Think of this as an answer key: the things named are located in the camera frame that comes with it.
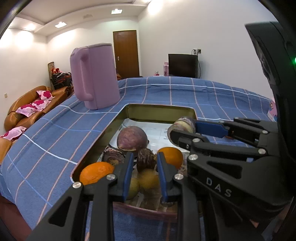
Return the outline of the pink floral cushion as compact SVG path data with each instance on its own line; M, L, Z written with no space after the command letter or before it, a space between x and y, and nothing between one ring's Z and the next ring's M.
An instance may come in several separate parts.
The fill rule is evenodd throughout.
M39 98L32 103L20 106L16 113L22 114L29 118L32 114L43 111L54 99L49 90L37 90Z

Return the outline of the pink metal tin box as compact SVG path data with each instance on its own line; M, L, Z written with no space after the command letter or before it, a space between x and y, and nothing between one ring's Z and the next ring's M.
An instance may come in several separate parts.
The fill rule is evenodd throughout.
M197 118L193 108L159 104L127 104L99 135L78 165L71 178L79 181L82 170L93 163L104 161L112 165L123 162L126 152L117 146L118 135L124 128L141 128L148 140L145 150L135 153L132 168L132 190L125 203L115 203L114 209L147 219L175 222L176 204L161 204L161 190L158 181L152 177L157 173L156 154L159 149L173 148L179 158L178 172L187 174L188 151L174 146L168 139L167 130L181 117Z

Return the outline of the dark brown mangosteen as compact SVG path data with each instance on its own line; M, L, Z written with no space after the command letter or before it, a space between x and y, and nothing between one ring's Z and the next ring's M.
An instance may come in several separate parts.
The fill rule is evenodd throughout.
M116 151L114 149L106 149L103 152L102 161L111 164L112 166L116 166L125 161L125 156L122 152Z

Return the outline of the layered cake roll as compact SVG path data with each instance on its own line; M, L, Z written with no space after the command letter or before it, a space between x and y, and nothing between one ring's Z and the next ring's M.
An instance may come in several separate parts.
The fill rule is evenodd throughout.
M170 140L171 143L178 146L178 138L173 138L173 135L171 134L173 130L195 134L196 133L195 120L189 116L182 116L168 128L168 131L167 131L168 139Z

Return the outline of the near orange sofa seat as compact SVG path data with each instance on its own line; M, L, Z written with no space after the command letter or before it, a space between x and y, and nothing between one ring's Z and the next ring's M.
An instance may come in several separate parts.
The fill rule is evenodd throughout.
M18 126L7 131L0 138L0 164L2 164L6 154L10 150L13 143L26 131L26 127Z

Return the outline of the wall power socket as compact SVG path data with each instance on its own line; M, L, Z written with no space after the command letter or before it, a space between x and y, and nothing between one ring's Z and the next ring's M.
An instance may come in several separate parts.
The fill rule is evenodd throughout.
M201 54L201 49L193 49L193 50L192 50L192 54L193 54L193 55Z

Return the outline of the brown wooden door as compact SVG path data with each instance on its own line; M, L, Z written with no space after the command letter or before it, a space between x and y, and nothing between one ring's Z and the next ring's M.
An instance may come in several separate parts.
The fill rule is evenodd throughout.
M137 31L113 32L116 71L122 79L139 77Z

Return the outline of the large orange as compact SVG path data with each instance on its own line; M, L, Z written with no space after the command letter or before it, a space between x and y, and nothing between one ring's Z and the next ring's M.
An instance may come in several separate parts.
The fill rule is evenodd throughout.
M96 162L86 166L80 173L79 181L85 186L96 183L101 178L114 172L114 166L108 162Z

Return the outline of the purple passion fruit with stem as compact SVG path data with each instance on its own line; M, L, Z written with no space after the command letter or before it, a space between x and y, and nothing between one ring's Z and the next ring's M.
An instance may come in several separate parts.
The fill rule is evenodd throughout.
M138 152L148 146L147 134L138 126L123 128L117 137L117 147L125 152Z

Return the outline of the dark chocolate fruit piece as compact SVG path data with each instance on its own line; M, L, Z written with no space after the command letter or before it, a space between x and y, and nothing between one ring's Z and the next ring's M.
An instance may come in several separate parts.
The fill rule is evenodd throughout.
M157 164L156 155L148 148L143 148L137 154L137 171L142 172L145 169L154 169Z

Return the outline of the pink cartoon mug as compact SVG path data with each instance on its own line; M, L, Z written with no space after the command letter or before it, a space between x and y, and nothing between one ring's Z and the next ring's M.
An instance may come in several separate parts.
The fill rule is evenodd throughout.
M276 104L275 102L272 100L270 102L270 108L268 110L267 116L268 118L273 121L273 122L277 122L278 121L278 117L277 117L278 113L277 113L277 109L276 109Z

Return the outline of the printed paper in tin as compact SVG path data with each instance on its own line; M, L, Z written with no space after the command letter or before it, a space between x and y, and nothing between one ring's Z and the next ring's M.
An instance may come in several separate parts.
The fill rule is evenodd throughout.
M120 125L116 133L113 135L111 141L109 142L109 146L117 149L117 137L120 131L123 128L129 127L129 126L138 126L146 133L147 138L149 140L149 144L147 148L152 150L154 154L156 154L159 149L164 147L174 147L180 150L182 153L189 152L188 150L185 150L173 145L169 141L167 136L167 130L170 127L169 123L140 122L140 121L131 120L129 118L124 119L123 123Z

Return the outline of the orange leather long sofa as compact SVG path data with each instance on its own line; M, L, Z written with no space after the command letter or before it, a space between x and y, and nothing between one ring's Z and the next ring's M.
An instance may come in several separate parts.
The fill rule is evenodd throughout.
M41 85L18 98L10 107L4 129L10 131L18 126L29 128L43 115L65 101L69 94L69 87L52 90Z

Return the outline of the green-yellow round fruit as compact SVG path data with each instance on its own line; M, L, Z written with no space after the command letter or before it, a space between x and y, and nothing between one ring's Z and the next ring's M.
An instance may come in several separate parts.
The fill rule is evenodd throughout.
M159 176L153 169L144 169L137 175L141 193L151 193L159 189Z

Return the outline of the black television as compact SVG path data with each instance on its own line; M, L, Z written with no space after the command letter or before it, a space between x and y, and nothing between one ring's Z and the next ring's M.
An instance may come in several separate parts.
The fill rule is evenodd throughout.
M168 54L169 76L198 78L198 56Z

